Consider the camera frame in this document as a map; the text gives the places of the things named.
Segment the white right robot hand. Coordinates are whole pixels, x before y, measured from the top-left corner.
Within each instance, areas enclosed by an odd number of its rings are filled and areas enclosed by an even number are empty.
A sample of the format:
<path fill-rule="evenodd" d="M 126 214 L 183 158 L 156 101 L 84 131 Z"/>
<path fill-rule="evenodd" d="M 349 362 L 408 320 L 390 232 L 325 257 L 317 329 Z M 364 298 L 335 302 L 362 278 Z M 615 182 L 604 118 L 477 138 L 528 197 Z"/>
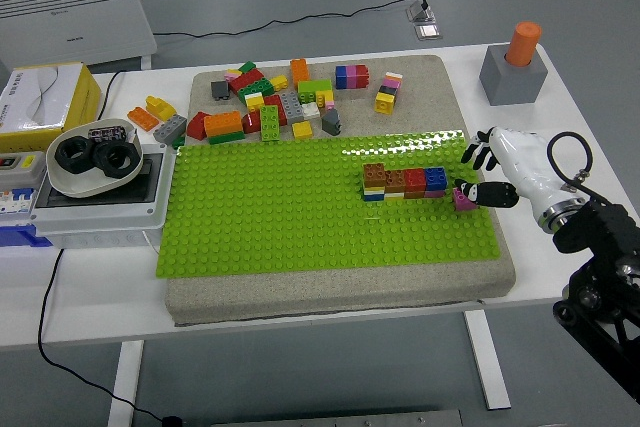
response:
<path fill-rule="evenodd" d="M 479 131 L 462 154 L 463 163 L 473 160 L 475 170 L 500 166 L 506 183 L 473 184 L 458 179 L 455 184 L 474 203 L 488 207 L 513 207 L 518 199 L 530 201 L 534 219 L 546 229 L 554 214 L 581 207 L 585 200 L 562 188 L 563 182 L 547 158 L 548 142 L 534 133 L 493 127 Z"/>

